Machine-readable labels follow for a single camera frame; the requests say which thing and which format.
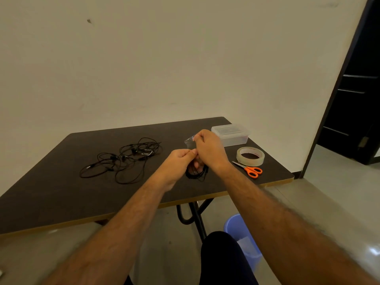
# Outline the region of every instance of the blue trash bin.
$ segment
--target blue trash bin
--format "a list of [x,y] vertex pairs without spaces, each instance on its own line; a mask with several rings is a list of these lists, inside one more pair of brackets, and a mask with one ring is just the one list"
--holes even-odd
[[244,220],[240,216],[240,214],[233,215],[232,217],[230,217],[230,219],[227,220],[227,222],[224,224],[224,231],[230,234],[232,238],[234,238],[236,241],[239,241],[245,237],[249,238],[253,245],[253,248],[251,248],[251,252],[245,252],[243,248],[242,250],[245,255],[245,258],[247,259],[249,265],[252,268],[252,271],[254,271],[257,263],[259,263],[263,255],[261,254],[254,239],[249,233],[249,230],[245,225]]

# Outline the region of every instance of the black pants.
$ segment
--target black pants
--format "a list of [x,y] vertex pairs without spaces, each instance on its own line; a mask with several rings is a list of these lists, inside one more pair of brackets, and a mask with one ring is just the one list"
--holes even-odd
[[[239,244],[225,232],[207,236],[202,244],[201,262],[199,285],[258,285]],[[124,285],[133,285],[129,276]]]

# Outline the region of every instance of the black door frame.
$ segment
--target black door frame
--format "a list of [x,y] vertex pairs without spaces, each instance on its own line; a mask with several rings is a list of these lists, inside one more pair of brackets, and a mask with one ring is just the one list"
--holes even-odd
[[316,132],[316,136],[314,138],[314,141],[313,141],[313,144],[311,145],[311,148],[310,148],[310,152],[306,158],[306,162],[305,162],[305,165],[304,167],[302,168],[302,171],[301,171],[301,174],[300,174],[300,178],[303,178],[304,175],[305,175],[305,172],[306,172],[306,169],[307,169],[307,166],[309,165],[309,162],[310,162],[310,159],[311,159],[311,155],[313,154],[314,152],[314,148],[316,146],[316,143],[319,139],[319,136],[321,134],[321,131],[322,131],[322,128],[323,128],[323,125],[325,124],[325,121],[326,121],[326,118],[327,118],[327,115],[330,111],[330,108],[331,108],[331,105],[333,103],[333,100],[335,99],[335,96],[336,96],[336,93],[338,92],[338,86],[340,84],[340,81],[342,80],[343,78],[343,75],[344,75],[344,72],[346,71],[347,69],[347,66],[349,64],[349,61],[351,59],[351,56],[352,56],[352,53],[354,51],[354,48],[358,42],[358,39],[359,39],[359,36],[360,36],[360,33],[361,31],[363,30],[363,27],[364,27],[364,24],[367,20],[367,16],[368,16],[368,12],[369,12],[369,9],[371,8],[371,4],[372,4],[372,1],[373,0],[367,0],[366,2],[366,5],[364,6],[364,10],[363,10],[363,13],[361,14],[361,17],[360,17],[360,20],[359,20],[359,23],[358,23],[358,26],[356,27],[356,31],[354,33],[354,37],[352,38],[352,41],[351,41],[351,45],[349,47],[349,50],[347,52],[347,55],[346,55],[346,58],[344,59],[344,62],[343,62],[343,65],[342,65],[342,68],[340,69],[340,72],[339,72],[339,76],[338,76],[338,79],[336,80],[335,82],[335,86],[334,86],[334,89],[332,90],[332,93],[331,93],[331,96],[330,96],[330,99],[327,103],[327,107],[325,109],[325,113],[323,114],[323,117],[322,117],[322,120],[321,120],[321,123],[319,124],[319,127],[318,127],[318,130]]

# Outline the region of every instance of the container lid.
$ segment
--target container lid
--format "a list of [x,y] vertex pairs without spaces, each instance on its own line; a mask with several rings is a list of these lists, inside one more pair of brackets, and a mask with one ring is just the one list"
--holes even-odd
[[240,124],[214,126],[211,128],[211,131],[218,135],[221,139],[248,136],[251,133]]

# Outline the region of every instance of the left hand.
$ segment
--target left hand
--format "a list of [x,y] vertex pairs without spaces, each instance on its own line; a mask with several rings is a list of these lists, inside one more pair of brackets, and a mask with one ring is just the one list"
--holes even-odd
[[183,176],[187,166],[197,157],[197,149],[178,149],[170,153],[151,178],[162,182],[165,191],[173,188],[174,184]]

